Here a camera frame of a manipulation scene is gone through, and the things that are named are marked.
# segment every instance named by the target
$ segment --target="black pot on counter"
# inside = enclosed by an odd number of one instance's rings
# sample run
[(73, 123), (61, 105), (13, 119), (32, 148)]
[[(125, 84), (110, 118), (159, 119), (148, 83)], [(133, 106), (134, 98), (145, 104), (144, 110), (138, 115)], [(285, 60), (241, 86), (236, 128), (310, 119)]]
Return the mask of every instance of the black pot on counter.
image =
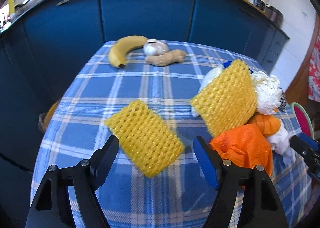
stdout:
[(282, 27), (283, 14), (278, 9), (274, 8), (273, 6), (267, 6), (266, 15), (270, 20), (274, 21), (279, 27)]

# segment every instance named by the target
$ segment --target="kettle handle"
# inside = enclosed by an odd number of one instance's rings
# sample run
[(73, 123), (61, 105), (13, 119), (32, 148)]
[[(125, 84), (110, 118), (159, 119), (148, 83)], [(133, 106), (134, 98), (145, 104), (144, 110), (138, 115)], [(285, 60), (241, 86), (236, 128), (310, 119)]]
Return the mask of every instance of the kettle handle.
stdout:
[(271, 0), (269, 0), (269, 2), (266, 3), (266, 6), (267, 6), (267, 7), (270, 7), (270, 5), (271, 5)]

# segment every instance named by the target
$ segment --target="blue plastic item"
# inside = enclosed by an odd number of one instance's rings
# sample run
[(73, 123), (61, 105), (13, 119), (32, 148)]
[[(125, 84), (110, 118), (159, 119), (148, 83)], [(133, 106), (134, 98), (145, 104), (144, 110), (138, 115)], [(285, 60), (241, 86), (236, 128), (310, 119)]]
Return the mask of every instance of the blue plastic item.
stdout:
[(312, 149), (315, 151), (319, 150), (319, 144), (317, 141), (311, 139), (308, 135), (304, 134), (303, 132), (299, 133), (297, 135), (302, 141), (307, 143)]
[(227, 62), (223, 63), (223, 67), (224, 67), (224, 68), (227, 68), (228, 66), (230, 66), (230, 65), (231, 65), (231, 62), (232, 62), (232, 60), (230, 60), (230, 61), (227, 61)]
[(213, 186), (215, 190), (219, 188), (219, 183), (217, 180), (217, 172), (215, 167), (212, 165), (206, 151), (200, 144), (198, 138), (193, 139), (193, 151), (198, 159), (200, 168), (207, 180), (209, 186)]

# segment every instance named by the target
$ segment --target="blue plaid tablecloth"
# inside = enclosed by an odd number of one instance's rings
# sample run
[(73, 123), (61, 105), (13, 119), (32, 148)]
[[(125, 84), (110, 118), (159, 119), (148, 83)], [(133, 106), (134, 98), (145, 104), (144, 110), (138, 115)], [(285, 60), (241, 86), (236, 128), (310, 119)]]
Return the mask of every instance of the blue plaid tablecloth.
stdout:
[[(182, 64), (156, 67), (144, 63), (142, 49), (127, 56), (124, 69), (112, 67), (107, 42), (88, 61), (63, 96), (43, 138), (32, 181), (31, 201), (48, 166), (76, 165), (101, 148), (112, 134), (103, 120), (140, 98), (161, 115), (177, 133), (186, 149), (156, 177), (145, 177), (119, 149), (105, 184), (97, 192), (101, 208), (112, 228), (116, 227), (202, 227), (216, 197), (193, 153), (193, 138), (209, 142), (204, 121), (191, 115), (189, 99), (200, 87), (206, 73), (228, 60), (240, 58), (253, 71), (261, 69), (252, 58), (204, 45), (167, 42), (170, 49), (187, 55)], [(277, 113), (293, 135), (301, 132), (290, 108)], [(297, 155), (285, 167), (282, 157), (273, 154), (271, 179), (281, 199), (290, 227), (303, 217), (311, 193), (307, 166)], [(69, 188), (71, 208), (78, 228), (84, 227), (73, 187)], [(236, 227), (243, 201), (240, 189), (230, 227)]]

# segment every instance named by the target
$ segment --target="yellow foam fruit net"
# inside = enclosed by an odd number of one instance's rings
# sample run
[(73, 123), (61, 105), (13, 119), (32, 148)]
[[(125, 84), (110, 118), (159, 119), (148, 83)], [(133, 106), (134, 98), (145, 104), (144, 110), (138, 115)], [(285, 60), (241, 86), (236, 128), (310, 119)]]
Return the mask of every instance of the yellow foam fruit net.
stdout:
[(190, 104), (200, 113), (212, 136), (247, 123), (257, 109), (247, 64), (234, 60)]
[(184, 150), (177, 135), (141, 100), (135, 100), (104, 123), (127, 156), (147, 177), (154, 177)]

